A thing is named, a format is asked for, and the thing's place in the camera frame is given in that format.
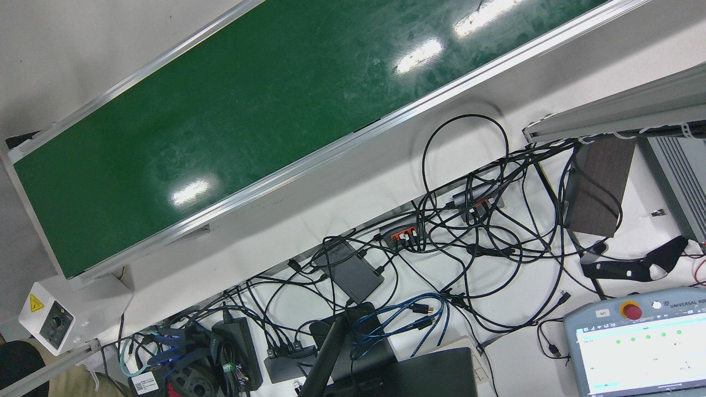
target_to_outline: connector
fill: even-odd
[[[559,302],[556,303],[557,306],[560,304],[565,304],[567,300],[571,297],[571,294],[566,292],[566,291],[561,291],[561,297],[559,298]]]
[[[393,241],[408,243],[409,239],[417,236],[417,226],[408,227],[401,232],[390,236]]]
[[[430,326],[433,322],[434,322],[433,317],[424,316],[417,322],[417,325],[415,326],[415,328],[421,331],[422,329],[425,329],[426,327]]]
[[[434,308],[429,306],[428,304],[413,303],[412,306],[410,306],[409,308],[414,313],[419,313],[419,314],[432,314],[432,313],[434,313]]]
[[[549,343],[549,352],[554,357],[561,358],[561,353],[559,352],[559,348],[557,348],[555,345],[552,345],[551,343]]]
[[[233,324],[235,320],[233,319],[233,315],[230,314],[230,310],[224,310],[223,311],[223,324]]]
[[[294,259],[290,259],[287,262],[287,266],[292,268],[292,270],[296,271],[297,273],[299,273],[301,271],[301,265],[299,264],[299,262],[295,261]]]
[[[408,215],[380,228],[380,236],[388,247],[399,251],[424,240],[416,215]]]

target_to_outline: white table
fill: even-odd
[[[172,244],[136,261],[129,266],[126,275],[126,284],[135,294],[126,311],[125,332],[138,331],[259,273],[263,267],[274,266],[310,249],[323,236],[339,234],[419,196],[423,192],[419,176],[421,150],[431,131],[452,116],[465,112],[500,113],[498,119],[507,128],[515,149],[524,144],[521,128],[545,114],[560,112],[703,62],[706,60],[706,42],[702,40],[706,37],[705,18],[705,4],[700,1],[652,2],[569,45],[468,90],[444,108],[424,113],[373,143],[346,153],[325,169],[213,223],[208,235]],[[472,129],[470,125],[446,131],[437,143],[429,158],[429,174],[434,185],[502,155],[497,134],[490,129]],[[617,256],[642,256],[677,234],[669,216],[641,218],[664,207],[654,186],[646,182],[649,178],[645,177],[641,161],[638,156],[633,162],[624,199],[626,221],[611,241],[611,253]],[[314,188],[322,184],[327,186],[326,191]],[[633,240],[636,231],[640,232],[639,244]],[[434,266],[438,258],[430,256],[424,260]],[[575,263],[568,266],[578,274]],[[688,261],[680,263],[677,271],[655,283],[610,282],[604,283],[604,287],[609,294],[624,295],[634,290],[681,285],[690,280],[689,266]],[[479,288],[484,283],[492,285],[495,276],[501,277],[491,270],[486,269],[475,278]],[[506,321],[521,319],[544,299],[549,283],[547,275],[554,271],[555,263],[524,268],[520,280],[487,302],[480,302],[479,310],[484,309]],[[422,286],[413,281],[414,277],[403,277],[405,283],[400,296],[422,291]],[[594,299],[569,280],[562,282],[562,288],[573,295],[562,307],[563,311]],[[278,299],[275,318],[284,324],[298,325],[319,313],[327,315],[328,308],[323,304],[321,307],[312,304],[306,312],[297,309],[301,304],[295,302],[307,302],[306,299],[305,296]],[[292,317],[280,313],[289,313]],[[560,329],[547,326],[547,332],[561,344]],[[109,342],[116,334],[114,328],[100,339]],[[483,339],[484,335],[481,333],[479,337]],[[393,340],[400,354],[404,354],[411,343],[413,340],[407,343],[404,338]],[[496,369],[498,390],[503,396],[575,395],[570,368],[539,355],[531,330],[501,339],[489,348],[489,354]],[[281,389],[283,396],[291,395],[285,394],[285,390],[291,391],[289,384],[274,387]]]

